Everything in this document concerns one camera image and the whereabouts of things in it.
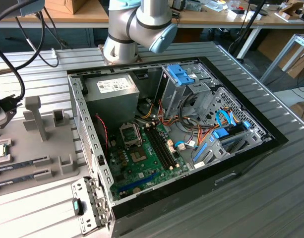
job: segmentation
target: motherboard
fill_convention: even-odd
[[[172,150],[171,139],[162,124],[151,127],[125,125],[109,140],[110,169],[114,177],[114,200],[125,198],[188,172],[179,152]],[[141,144],[127,146],[129,141]]]

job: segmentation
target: aluminum extrusion table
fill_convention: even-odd
[[[304,123],[223,48],[212,42],[172,44],[159,55],[145,48],[139,48],[139,51],[146,62],[208,57],[287,136],[289,142],[241,178],[124,237],[304,237]],[[16,65],[30,55],[7,54]],[[51,52],[42,55],[46,60],[52,58]],[[64,50],[59,51],[59,55],[58,68],[49,68],[36,59],[20,73],[27,87],[26,96],[41,97],[42,114],[64,109],[71,116],[66,71],[103,66],[104,61],[97,49]],[[14,76],[0,76],[1,97],[18,92],[19,84]],[[21,118],[23,111],[20,107],[16,118]],[[76,130],[74,137],[80,174],[0,196],[0,237],[82,237],[71,203],[70,184],[88,175],[88,170]],[[107,238],[108,235],[103,229],[88,237]]]

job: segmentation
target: green button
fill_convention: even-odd
[[[73,205],[74,205],[74,209],[75,209],[75,210],[78,210],[78,202],[75,201]]]

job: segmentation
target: power supply label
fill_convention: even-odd
[[[130,84],[128,83],[126,78],[99,81],[97,85],[100,90],[100,93],[110,93],[130,88]]]

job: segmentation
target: ram slot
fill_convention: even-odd
[[[157,130],[154,127],[148,128],[146,129],[145,134],[147,135],[147,138],[150,141],[164,170],[168,170],[170,166],[174,167],[176,163],[164,145],[162,138],[159,136]]]

